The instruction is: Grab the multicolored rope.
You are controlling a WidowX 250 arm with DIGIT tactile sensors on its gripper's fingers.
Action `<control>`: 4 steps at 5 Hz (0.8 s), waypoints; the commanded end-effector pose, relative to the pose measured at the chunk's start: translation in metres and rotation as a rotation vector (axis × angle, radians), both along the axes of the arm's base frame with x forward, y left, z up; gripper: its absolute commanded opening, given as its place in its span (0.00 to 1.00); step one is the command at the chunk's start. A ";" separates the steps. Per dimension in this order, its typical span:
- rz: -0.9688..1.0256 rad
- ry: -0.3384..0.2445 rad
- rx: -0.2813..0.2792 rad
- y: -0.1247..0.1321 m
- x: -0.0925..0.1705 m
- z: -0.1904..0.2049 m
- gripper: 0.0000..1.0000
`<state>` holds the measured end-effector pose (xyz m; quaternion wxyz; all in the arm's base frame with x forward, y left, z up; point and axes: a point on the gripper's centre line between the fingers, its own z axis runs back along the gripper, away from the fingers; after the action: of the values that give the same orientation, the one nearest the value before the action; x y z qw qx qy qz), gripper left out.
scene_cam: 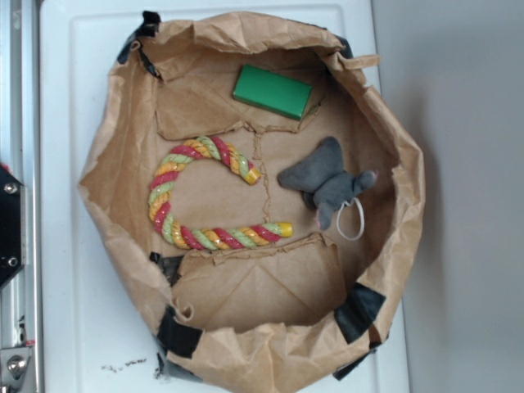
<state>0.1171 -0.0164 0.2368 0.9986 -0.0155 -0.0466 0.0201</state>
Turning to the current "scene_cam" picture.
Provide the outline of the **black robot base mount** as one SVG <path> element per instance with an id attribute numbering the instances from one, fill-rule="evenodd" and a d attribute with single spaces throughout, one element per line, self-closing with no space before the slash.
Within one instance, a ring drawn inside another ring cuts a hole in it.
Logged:
<path id="1" fill-rule="evenodd" d="M 24 185 L 1 164 L 1 290 L 24 266 Z"/>

